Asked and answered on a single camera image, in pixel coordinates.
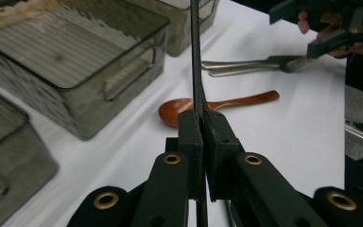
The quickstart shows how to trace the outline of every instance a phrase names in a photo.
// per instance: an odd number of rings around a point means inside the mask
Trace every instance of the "human hand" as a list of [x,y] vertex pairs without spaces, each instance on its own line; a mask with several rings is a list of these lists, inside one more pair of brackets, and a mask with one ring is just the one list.
[[[341,15],[338,13],[332,12],[332,11],[325,11],[321,17],[320,21],[322,23],[329,24],[327,28],[320,31],[317,35],[317,39],[320,39],[322,37],[325,37],[326,35],[332,33],[333,31],[337,30],[341,24]],[[308,12],[305,10],[302,10],[299,13],[299,23],[298,23],[300,32],[302,34],[305,34],[310,29],[310,25],[308,23]],[[339,58],[347,56],[350,53],[356,53],[363,55],[363,43],[355,43],[353,46],[342,46],[341,48],[338,48],[330,53],[329,55]]]

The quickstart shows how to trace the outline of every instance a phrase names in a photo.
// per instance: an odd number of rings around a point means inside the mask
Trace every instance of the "plastic bin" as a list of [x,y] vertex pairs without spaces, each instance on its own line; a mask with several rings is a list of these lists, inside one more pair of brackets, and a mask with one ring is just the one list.
[[[177,57],[191,44],[190,0],[125,0],[154,11],[170,20],[166,52]],[[199,31],[213,23],[219,0],[199,0]]]
[[0,97],[0,225],[57,172],[22,110]]
[[163,72],[168,24],[117,0],[0,8],[0,86],[90,139]]

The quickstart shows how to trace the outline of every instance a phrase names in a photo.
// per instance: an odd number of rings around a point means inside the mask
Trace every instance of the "white tabletop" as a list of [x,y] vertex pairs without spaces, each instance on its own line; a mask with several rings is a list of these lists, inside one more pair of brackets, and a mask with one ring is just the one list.
[[[296,25],[221,0],[216,19],[201,36],[207,61],[265,59],[270,55],[304,55],[316,34],[302,35]],[[276,90],[277,101],[221,109],[246,151],[265,155],[299,191],[344,186],[345,61],[329,56],[298,73],[261,72],[212,78],[202,72],[208,101],[252,96]],[[173,98],[192,97],[191,49],[166,57],[164,72],[102,131],[80,141],[16,97],[0,93],[23,107],[59,164],[58,174],[4,226],[66,226],[93,190],[112,185],[127,191],[145,181],[165,138],[177,137],[159,116],[159,106]],[[210,226],[227,226],[223,203],[209,207]],[[190,226],[195,226],[190,206]]]

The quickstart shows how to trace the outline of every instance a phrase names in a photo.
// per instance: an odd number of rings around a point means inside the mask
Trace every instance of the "brown spoon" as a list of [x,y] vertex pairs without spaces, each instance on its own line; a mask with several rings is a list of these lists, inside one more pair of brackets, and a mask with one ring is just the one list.
[[[279,93],[270,91],[256,96],[240,97],[231,100],[207,102],[210,110],[216,111],[222,107],[227,106],[240,106],[240,105],[254,105],[273,101],[279,98]],[[169,126],[178,127],[178,115],[190,109],[193,109],[193,98],[179,98],[167,101],[159,108],[158,113],[164,123]]]

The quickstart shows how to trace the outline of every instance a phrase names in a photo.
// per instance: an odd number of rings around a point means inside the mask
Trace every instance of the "silverware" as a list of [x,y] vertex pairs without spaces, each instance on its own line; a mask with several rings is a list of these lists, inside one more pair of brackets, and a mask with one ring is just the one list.
[[212,77],[269,70],[279,70],[291,73],[312,61],[313,59],[308,59],[306,56],[270,56],[266,60],[259,61],[202,61],[201,68],[209,70],[209,75]]

